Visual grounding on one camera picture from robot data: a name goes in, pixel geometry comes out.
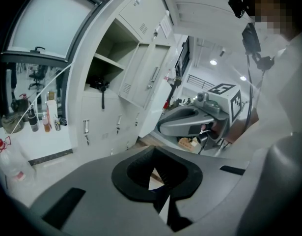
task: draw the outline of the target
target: black sticker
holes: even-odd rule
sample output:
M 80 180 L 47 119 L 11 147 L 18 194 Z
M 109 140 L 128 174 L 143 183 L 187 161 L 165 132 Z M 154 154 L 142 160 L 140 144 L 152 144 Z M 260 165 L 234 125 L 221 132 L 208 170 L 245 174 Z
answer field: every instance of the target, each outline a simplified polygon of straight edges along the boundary
M 242 109 L 240 90 L 230 100 L 230 106 L 231 106 L 231 121 L 233 122 Z
M 212 92 L 218 95 L 221 95 L 223 93 L 226 93 L 228 90 L 231 90 L 235 85 L 231 84 L 219 84 L 218 86 L 208 90 L 208 92 Z

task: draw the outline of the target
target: bag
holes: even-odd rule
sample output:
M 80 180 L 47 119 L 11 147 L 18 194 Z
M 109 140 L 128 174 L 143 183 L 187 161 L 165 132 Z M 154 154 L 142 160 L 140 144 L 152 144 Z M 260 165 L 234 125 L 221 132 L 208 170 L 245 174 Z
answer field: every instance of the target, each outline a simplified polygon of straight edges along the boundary
M 11 134 L 12 130 L 14 129 L 15 125 L 17 125 L 18 121 L 21 118 L 20 113 L 11 113 L 8 114 L 8 116 L 2 116 L 1 118 L 1 123 L 3 128 L 6 130 L 7 134 Z M 19 125 L 17 128 L 14 130 L 14 133 L 17 133 L 21 131 L 24 127 L 24 122 L 23 119 L 20 121 Z

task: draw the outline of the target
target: white cable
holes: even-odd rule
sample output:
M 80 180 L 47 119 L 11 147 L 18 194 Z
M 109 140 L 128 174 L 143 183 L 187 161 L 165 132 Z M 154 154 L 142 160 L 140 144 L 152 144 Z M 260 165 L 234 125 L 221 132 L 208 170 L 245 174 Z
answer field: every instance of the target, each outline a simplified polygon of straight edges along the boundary
M 58 73 L 44 88 L 43 90 L 40 91 L 40 93 L 35 97 L 35 99 L 32 101 L 32 103 L 30 104 L 30 106 L 28 107 L 28 109 L 24 112 L 24 114 L 22 115 L 22 117 L 20 118 L 20 120 L 18 121 L 17 125 L 15 125 L 14 129 L 11 132 L 11 135 L 13 134 L 14 130 L 17 128 L 17 126 L 19 125 L 20 121 L 23 119 L 23 117 L 26 115 L 26 113 L 28 112 L 29 108 L 34 104 L 34 102 L 36 101 L 36 99 L 42 94 L 42 92 L 55 80 L 55 78 L 57 78 L 60 74 L 62 74 L 65 70 L 67 70 L 70 66 L 72 66 L 74 64 L 74 62 L 72 62 L 70 65 L 68 65 L 65 69 L 63 69 L 60 73 Z

